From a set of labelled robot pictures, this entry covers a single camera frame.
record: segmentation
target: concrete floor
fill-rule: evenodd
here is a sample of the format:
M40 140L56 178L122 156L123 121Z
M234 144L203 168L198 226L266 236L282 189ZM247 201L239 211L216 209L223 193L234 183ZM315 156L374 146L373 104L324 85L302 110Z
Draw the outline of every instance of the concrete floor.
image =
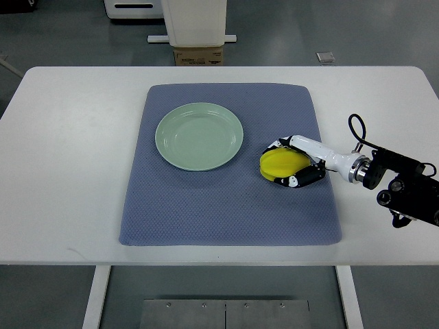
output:
M439 95L438 31L439 1L228 0L226 32L238 42L224 46L224 64L318 66L315 52L332 51L334 65L417 66ZM33 66L173 66L169 45L146 42L157 34L166 34L163 21L111 21L100 0L40 0L33 13L0 15L0 56L22 72ZM0 114L19 83L0 67ZM138 271L117 273L130 270ZM279 275L273 271L270 276ZM437 328L438 276L438 267L354 267L364 327ZM81 328L92 278L92 267L1 266L0 328ZM109 298L117 296L112 284L123 278L112 276ZM162 286L146 294L167 285L152 282ZM316 295L317 288L310 289ZM325 291L328 297L337 287ZM118 308L107 308L105 319L109 309ZM314 326L337 328L337 320L332 323Z

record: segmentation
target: ceramic plate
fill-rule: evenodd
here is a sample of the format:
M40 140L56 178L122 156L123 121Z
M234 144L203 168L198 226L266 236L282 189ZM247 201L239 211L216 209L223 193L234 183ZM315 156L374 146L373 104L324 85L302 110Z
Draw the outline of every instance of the ceramic plate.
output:
M241 147L244 132L239 119L212 103L180 106L160 121L156 146L172 165L206 171L228 162Z

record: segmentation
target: black cable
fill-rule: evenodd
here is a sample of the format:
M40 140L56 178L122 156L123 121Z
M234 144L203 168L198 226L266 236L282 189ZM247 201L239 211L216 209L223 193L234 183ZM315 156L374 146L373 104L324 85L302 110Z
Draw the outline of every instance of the black cable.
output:
M425 166L430 166L431 168L433 168L433 173L431 175L426 175L427 177L433 177L435 176L435 174L438 173L438 170L436 169L436 166L430 162L422 162L422 165Z
M353 119L353 118L356 118L356 119L359 121L359 124L361 125L361 128L362 128L362 130L363 130L363 132L362 132L362 134L361 134L361 137L358 136L358 134L357 134L357 132L355 131L355 128L354 128L354 126L353 126L353 124L352 124L352 119ZM377 145L375 145L375 144L372 144L372 143L368 142L368 141L365 139L365 138L366 138L366 125L364 124L363 119L362 119L358 114L354 113L354 114L351 114L351 115L349 116L349 119L348 119L348 125L349 125L349 129L350 129L351 132L352 132L352 135L354 135L354 137L357 139L357 141L359 141L361 144L367 145L367 146L369 146L369 147L371 147L371 148L373 148L373 149L381 149L381 148L382 148L382 147L380 147L380 146L377 146Z

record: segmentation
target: yellow object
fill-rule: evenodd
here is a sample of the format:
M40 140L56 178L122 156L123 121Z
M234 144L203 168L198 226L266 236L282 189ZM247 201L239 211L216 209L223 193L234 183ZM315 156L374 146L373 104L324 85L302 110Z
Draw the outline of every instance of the yellow object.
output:
M272 182L275 178L293 176L309 165L311 162L306 155L286 148L265 152L259 161L261 175Z

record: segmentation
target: blue placemat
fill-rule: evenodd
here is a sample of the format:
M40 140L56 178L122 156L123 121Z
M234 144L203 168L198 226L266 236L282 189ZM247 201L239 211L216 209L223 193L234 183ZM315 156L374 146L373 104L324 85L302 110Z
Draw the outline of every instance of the blue placemat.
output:
M156 149L160 120L193 102L219 104L244 129L237 155L211 171L175 168ZM169 84L146 99L121 223L124 245L328 245L342 236L331 182L285 188L259 173L279 137L320 141L308 90L287 84Z

